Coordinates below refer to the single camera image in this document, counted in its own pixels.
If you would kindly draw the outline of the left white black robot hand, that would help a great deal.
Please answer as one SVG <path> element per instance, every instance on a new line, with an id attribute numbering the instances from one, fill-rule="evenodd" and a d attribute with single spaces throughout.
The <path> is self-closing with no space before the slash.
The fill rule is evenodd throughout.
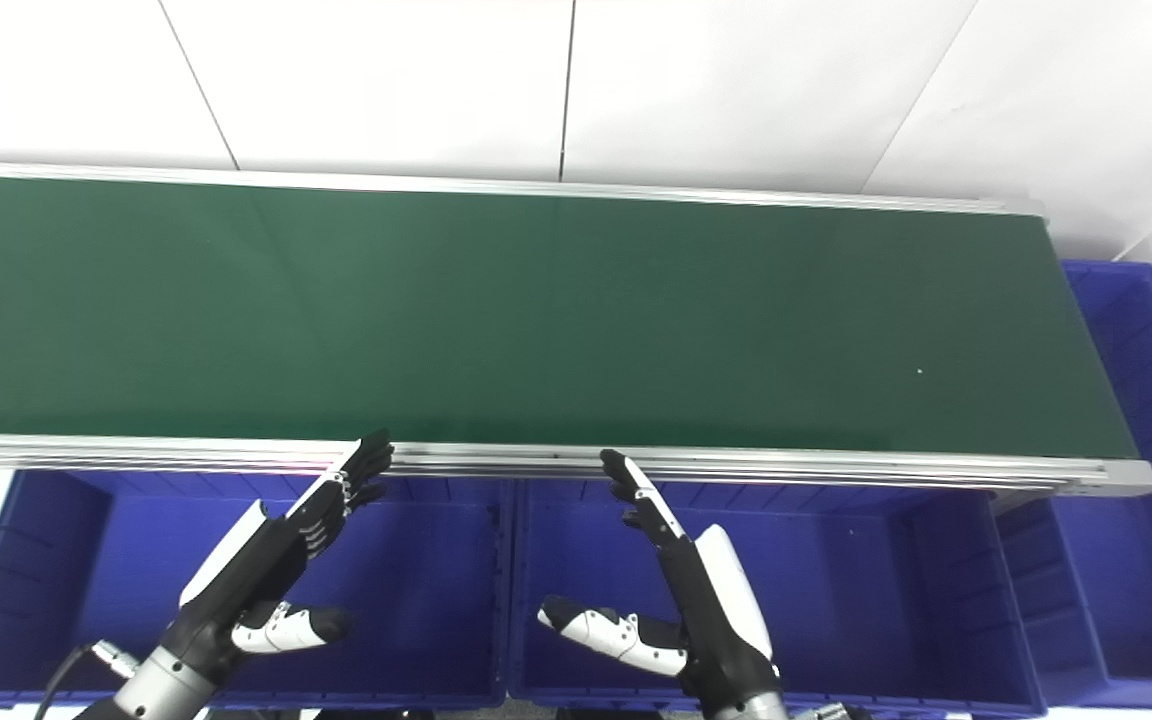
<path id="1" fill-rule="evenodd" d="M 338 541 L 347 520 L 384 497 L 376 477 L 391 468 L 388 430 L 353 444 L 282 515 L 255 501 L 180 594 L 157 653 L 170 670 L 192 670 L 217 688 L 248 655 L 312 650 L 347 637 L 348 612 L 287 600 L 308 562 Z"/>

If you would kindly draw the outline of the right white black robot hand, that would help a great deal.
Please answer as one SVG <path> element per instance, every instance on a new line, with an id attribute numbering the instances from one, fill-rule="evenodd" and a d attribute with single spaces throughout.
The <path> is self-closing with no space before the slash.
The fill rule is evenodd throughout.
<path id="1" fill-rule="evenodd" d="M 594 653 L 672 676 L 705 719 L 786 719 L 771 635 L 730 535 L 712 524 L 690 536 L 631 457 L 604 448 L 600 460 L 612 495 L 628 506 L 622 523 L 655 550 L 679 623 L 563 596 L 545 597 L 536 619 Z"/>

